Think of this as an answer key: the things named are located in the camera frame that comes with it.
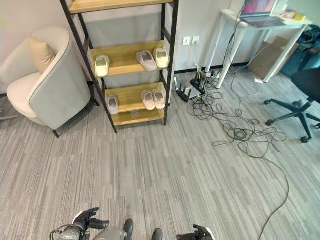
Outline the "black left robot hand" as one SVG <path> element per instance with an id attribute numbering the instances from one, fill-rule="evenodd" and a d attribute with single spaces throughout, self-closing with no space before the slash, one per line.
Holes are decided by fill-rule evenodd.
<path id="1" fill-rule="evenodd" d="M 85 211 L 79 212 L 73 219 L 72 225 L 79 226 L 83 231 L 88 229 L 104 230 L 106 229 L 110 221 L 109 220 L 100 220 L 94 218 L 99 211 L 99 207 L 94 207 Z"/>

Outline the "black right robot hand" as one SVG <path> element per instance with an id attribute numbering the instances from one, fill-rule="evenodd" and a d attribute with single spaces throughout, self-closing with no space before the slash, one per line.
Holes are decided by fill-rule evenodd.
<path id="1" fill-rule="evenodd" d="M 176 238 L 178 240 L 215 240 L 213 232 L 208 227 L 194 224 L 193 228 L 194 232 L 178 234 Z"/>

